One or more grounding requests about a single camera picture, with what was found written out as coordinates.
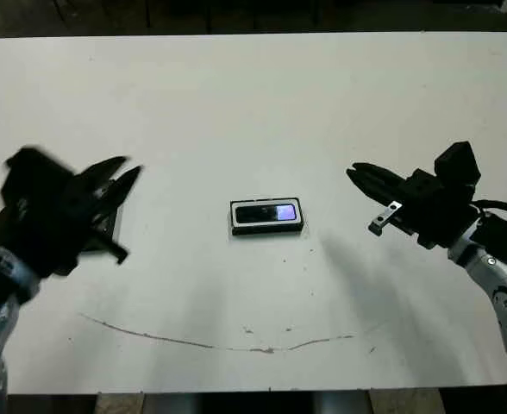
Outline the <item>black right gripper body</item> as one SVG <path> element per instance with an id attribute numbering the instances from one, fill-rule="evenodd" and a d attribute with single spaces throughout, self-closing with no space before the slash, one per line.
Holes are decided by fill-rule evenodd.
<path id="1" fill-rule="evenodd" d="M 384 204 L 385 210 L 369 224 L 373 234 L 382 235 L 385 225 L 417 234 L 417 242 L 426 249 L 450 248 L 475 221 L 471 206 L 475 184 L 439 177 L 417 168 L 398 187 L 399 201 Z"/>

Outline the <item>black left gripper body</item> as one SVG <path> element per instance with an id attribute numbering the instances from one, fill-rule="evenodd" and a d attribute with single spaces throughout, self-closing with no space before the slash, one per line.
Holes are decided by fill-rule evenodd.
<path id="1" fill-rule="evenodd" d="M 34 188 L 4 206 L 0 212 L 0 253 L 13 254 L 39 277 L 68 275 L 91 246 L 122 264 L 128 250 L 100 229 L 123 204 L 104 206 L 104 193 L 116 179 L 102 186 L 85 186 L 79 174 L 49 190 Z"/>

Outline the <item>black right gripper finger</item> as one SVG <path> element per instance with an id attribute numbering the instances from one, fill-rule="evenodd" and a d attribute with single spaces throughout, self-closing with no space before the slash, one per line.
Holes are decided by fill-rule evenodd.
<path id="1" fill-rule="evenodd" d="M 404 178 L 394 172 L 368 162 L 353 163 L 350 179 L 363 191 L 387 191 L 405 182 Z"/>
<path id="2" fill-rule="evenodd" d="M 398 187 L 404 179 L 385 168 L 348 168 L 347 176 L 370 199 L 380 204 L 399 201 Z"/>

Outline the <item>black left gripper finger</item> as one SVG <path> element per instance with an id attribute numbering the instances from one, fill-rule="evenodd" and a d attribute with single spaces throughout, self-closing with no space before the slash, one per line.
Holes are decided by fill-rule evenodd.
<path id="1" fill-rule="evenodd" d="M 115 156 L 86 168 L 79 174 L 85 186 L 102 186 L 128 161 L 127 156 Z"/>
<path id="2" fill-rule="evenodd" d="M 128 197 L 142 169 L 143 166 L 136 166 L 110 184 L 104 193 L 104 206 L 119 207 Z"/>

